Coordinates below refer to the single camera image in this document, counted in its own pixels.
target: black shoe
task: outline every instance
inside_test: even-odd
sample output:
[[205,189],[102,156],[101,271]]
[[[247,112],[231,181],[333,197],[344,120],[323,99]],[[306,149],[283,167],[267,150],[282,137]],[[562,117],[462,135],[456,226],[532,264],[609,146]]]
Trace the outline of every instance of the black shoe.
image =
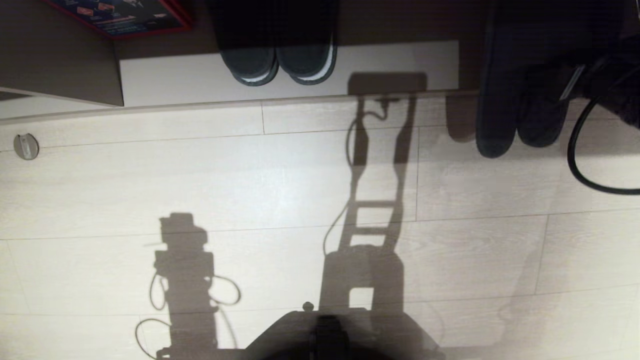
[[206,0],[222,60],[247,86],[264,85],[278,73],[273,42],[273,0]]
[[322,83],[335,66],[338,0],[277,1],[280,66],[299,84]]

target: wooden floor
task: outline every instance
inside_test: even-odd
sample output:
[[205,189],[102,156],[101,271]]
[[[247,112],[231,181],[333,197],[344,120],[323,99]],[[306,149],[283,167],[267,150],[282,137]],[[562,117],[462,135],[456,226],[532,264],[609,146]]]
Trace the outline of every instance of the wooden floor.
[[[571,176],[580,105],[556,145],[488,160],[449,136],[445,103],[400,99],[386,120],[345,97],[0,126],[0,359],[145,359],[136,336],[154,357],[239,358],[220,349],[251,349],[309,302],[397,358],[638,360],[640,197]],[[18,133],[40,142],[35,161],[13,152]],[[638,140],[599,111],[579,165],[638,187]],[[372,201],[391,205],[356,207]]]

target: red box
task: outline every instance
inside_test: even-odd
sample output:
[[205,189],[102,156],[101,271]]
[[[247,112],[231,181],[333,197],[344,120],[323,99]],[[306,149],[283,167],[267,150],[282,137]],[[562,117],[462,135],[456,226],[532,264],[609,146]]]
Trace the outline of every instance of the red box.
[[177,0],[44,0],[112,39],[191,29]]

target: black cable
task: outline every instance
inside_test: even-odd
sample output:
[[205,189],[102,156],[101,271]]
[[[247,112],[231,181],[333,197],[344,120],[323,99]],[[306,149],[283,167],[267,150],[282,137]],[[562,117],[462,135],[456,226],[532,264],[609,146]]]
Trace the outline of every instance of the black cable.
[[[607,89],[606,92],[604,92],[604,94],[610,92],[613,88],[622,84],[624,81],[626,81],[628,78],[633,76],[638,71],[640,71],[640,66],[636,66],[632,70],[628,71],[626,74],[622,75]],[[578,169],[578,166],[575,163],[575,148],[576,148],[576,143],[578,142],[578,136],[580,135],[580,130],[582,130],[582,126],[584,125],[585,121],[587,120],[587,117],[591,113],[591,110],[593,110],[593,108],[600,102],[600,100],[602,100],[604,96],[605,95],[598,95],[595,98],[593,98],[591,101],[589,101],[589,104],[584,108],[584,110],[580,114],[580,117],[578,118],[578,122],[576,122],[575,126],[573,127],[571,138],[569,139],[569,146],[567,148],[567,153],[566,153],[566,159],[567,159],[567,162],[569,163],[569,169],[571,170],[571,173],[578,181],[580,181],[582,184],[586,185],[589,188],[598,190],[599,192],[613,193],[618,195],[640,195],[640,188],[622,189],[622,188],[612,188],[610,186],[596,184],[593,181],[584,177],[584,175],[582,175],[582,172],[580,172],[580,170]]]

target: cabinet door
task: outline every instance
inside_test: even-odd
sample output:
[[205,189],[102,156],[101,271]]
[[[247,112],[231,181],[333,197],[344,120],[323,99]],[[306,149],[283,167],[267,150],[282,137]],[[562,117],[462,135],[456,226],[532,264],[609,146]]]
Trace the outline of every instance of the cabinet door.
[[0,90],[124,105],[113,42],[42,0],[0,1]]

